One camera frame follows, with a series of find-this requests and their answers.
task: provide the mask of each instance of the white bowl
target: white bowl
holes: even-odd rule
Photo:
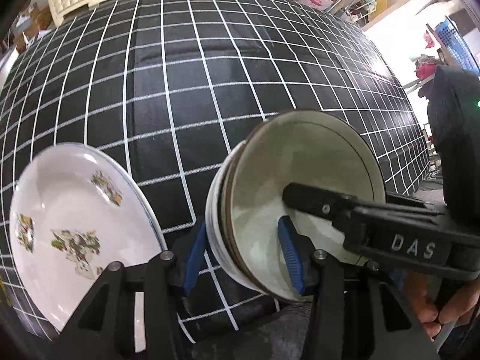
[[[23,171],[10,207],[10,243],[30,297],[61,330],[112,261],[145,263],[164,243],[146,198],[106,154],[64,143]],[[145,349],[143,294],[135,302],[135,348]]]
[[[207,195],[207,203],[205,205],[205,225],[210,248],[223,270],[237,283],[250,288],[251,290],[259,291],[240,269],[237,268],[233,262],[227,248],[225,247],[222,233],[220,229],[218,216],[218,200],[220,198],[220,190],[223,184],[223,179],[229,168],[231,159],[241,149],[244,142],[240,142],[222,162],[222,166],[218,169],[215,177],[210,185]]]
[[[256,128],[225,179],[224,231],[237,266],[279,298],[305,300],[291,286],[278,241],[278,219],[289,215],[300,234],[342,262],[363,263],[343,249],[331,222],[287,208],[282,192],[296,182],[384,203],[385,186],[370,147],[349,125],[319,111],[277,115]]]

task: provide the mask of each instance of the blue plastic basket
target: blue plastic basket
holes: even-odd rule
[[[473,71],[480,76],[480,68],[475,57],[448,17],[435,28],[435,32],[462,69]]]

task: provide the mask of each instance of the grid pattern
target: grid pattern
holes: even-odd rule
[[[412,194],[427,149],[404,90],[359,28],[285,0],[123,0],[30,47],[0,95],[0,277],[23,325],[58,332],[26,293],[9,244],[14,185],[41,150],[81,142],[113,157],[150,201],[167,245],[205,212],[221,162],[277,112],[321,109],[361,133],[389,191]],[[178,321],[198,341],[279,310],[210,251]]]

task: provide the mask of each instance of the metal bolt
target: metal bolt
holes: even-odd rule
[[[371,271],[378,271],[380,269],[380,265],[378,262],[373,261],[372,259],[367,262],[367,268],[370,269]]]
[[[324,204],[322,207],[322,212],[327,215],[330,213],[330,205],[329,204]]]
[[[327,258],[328,256],[328,253],[325,252],[324,250],[322,249],[318,249],[316,251],[313,252],[313,256],[317,259],[317,260],[324,260]]]
[[[116,272],[121,267],[122,267],[122,263],[120,261],[114,261],[114,262],[111,262],[107,268],[109,269],[109,271]]]
[[[173,259],[173,257],[174,257],[174,254],[171,250],[165,250],[160,253],[160,258],[163,261],[170,261],[171,259]]]

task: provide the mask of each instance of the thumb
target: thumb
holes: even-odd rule
[[[440,323],[456,321],[469,312],[476,304],[480,295],[480,281],[475,280],[464,285],[443,307],[438,316]]]

